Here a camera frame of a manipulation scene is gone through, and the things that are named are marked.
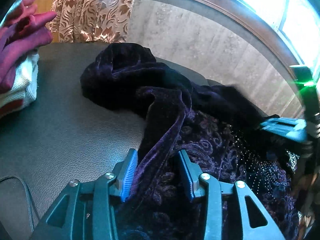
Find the window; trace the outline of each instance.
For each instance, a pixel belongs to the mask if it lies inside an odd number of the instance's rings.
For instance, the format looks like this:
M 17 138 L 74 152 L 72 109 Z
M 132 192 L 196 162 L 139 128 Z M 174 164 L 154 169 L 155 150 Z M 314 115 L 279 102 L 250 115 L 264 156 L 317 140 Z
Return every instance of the window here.
M 307 0 L 239 0 L 268 23 L 314 79 L 320 76 L 320 18 Z

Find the green light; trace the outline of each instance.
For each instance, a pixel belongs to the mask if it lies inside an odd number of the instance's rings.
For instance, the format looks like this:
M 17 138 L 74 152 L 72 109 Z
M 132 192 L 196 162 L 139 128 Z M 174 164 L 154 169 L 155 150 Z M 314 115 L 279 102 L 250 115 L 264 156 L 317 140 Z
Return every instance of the green light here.
M 303 85 L 305 86 L 305 87 L 311 87 L 311 86 L 313 86 L 315 83 L 313 82 L 313 81 L 309 81 L 309 82 L 307 82 L 307 83 L 304 83 Z

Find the metal screw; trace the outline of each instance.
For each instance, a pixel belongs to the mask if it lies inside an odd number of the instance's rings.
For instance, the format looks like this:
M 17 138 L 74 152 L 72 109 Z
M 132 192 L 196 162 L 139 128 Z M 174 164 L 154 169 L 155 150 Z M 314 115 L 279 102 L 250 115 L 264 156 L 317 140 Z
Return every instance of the metal screw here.
M 79 180 L 73 179 L 72 181 L 69 182 L 69 186 L 75 187 L 75 186 L 78 186 L 79 183 L 80 183 Z
M 200 175 L 200 177 L 201 177 L 202 179 L 205 179 L 205 180 L 210 179 L 210 175 L 209 175 L 208 173 L 202 173 L 202 174 Z
M 113 179 L 113 178 L 115 177 L 115 175 L 114 175 L 112 172 L 107 172 L 107 173 L 105 174 L 105 177 L 106 177 L 107 179 Z
M 238 180 L 236 182 L 236 186 L 239 188 L 244 188 L 245 187 L 245 183 L 242 180 Z

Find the wooden window trim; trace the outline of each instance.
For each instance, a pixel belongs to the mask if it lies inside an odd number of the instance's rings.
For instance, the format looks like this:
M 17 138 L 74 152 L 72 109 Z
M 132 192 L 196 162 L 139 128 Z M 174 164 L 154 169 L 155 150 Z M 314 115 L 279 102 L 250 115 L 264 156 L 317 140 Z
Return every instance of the wooden window trim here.
M 285 66 L 290 76 L 294 78 L 294 74 L 290 69 L 290 65 L 298 65 L 299 62 L 294 57 L 290 49 L 279 37 L 279 35 L 258 15 L 247 8 L 238 0 L 195 0 L 203 3 L 221 13 L 227 15 L 237 23 L 242 25 L 260 41 L 262 41 Z

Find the wall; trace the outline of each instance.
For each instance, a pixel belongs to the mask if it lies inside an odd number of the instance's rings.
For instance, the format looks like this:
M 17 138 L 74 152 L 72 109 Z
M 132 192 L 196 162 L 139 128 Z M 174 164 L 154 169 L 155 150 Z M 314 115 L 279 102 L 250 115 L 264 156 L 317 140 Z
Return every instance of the wall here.
M 128 42 L 207 79 L 236 84 L 269 115 L 301 116 L 293 80 L 274 54 L 245 28 L 199 2 L 135 0 Z

